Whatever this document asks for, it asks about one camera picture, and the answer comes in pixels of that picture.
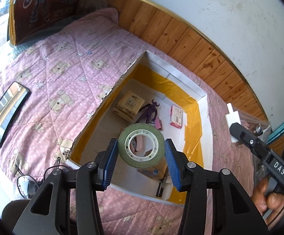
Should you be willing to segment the right hand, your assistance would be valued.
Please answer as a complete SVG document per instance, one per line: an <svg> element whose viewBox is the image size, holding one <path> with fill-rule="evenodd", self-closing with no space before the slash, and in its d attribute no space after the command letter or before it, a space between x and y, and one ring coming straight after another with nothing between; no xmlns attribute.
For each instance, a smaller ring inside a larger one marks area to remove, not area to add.
<svg viewBox="0 0 284 235"><path fill-rule="evenodd" d="M251 199L261 214L267 209L272 210L271 214L264 219L268 227L272 228L284 214L284 194L271 193L265 196L268 186L269 180L265 177L254 187Z"/></svg>

